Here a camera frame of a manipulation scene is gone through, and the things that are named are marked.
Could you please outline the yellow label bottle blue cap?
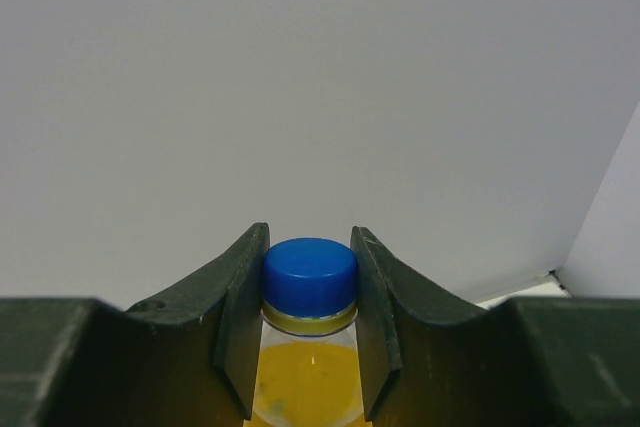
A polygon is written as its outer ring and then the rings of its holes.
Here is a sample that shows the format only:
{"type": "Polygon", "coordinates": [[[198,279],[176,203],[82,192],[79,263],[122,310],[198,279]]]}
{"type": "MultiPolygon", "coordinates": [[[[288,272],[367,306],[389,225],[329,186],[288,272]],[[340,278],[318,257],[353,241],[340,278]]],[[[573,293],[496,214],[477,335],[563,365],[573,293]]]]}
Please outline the yellow label bottle blue cap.
{"type": "Polygon", "coordinates": [[[263,262],[261,315],[248,425],[365,425],[353,251],[315,237],[270,247],[263,262]]]}

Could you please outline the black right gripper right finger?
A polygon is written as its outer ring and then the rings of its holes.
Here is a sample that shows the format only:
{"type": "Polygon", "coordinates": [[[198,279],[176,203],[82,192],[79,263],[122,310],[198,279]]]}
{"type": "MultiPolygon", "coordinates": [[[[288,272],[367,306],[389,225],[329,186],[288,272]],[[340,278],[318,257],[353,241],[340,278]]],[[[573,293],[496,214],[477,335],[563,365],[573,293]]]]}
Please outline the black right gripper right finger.
{"type": "Polygon", "coordinates": [[[356,227],[356,333],[375,426],[635,426],[639,304],[512,297],[484,309],[356,227]]]}

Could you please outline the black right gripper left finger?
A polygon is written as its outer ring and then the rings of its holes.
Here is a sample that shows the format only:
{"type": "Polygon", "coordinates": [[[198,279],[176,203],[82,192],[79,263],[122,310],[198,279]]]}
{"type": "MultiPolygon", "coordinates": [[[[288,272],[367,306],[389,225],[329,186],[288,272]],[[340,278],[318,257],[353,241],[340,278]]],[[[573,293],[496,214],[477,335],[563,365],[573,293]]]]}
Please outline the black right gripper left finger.
{"type": "Polygon", "coordinates": [[[95,298],[1,302],[5,426],[240,426],[252,411],[269,228],[121,310],[95,298]]]}

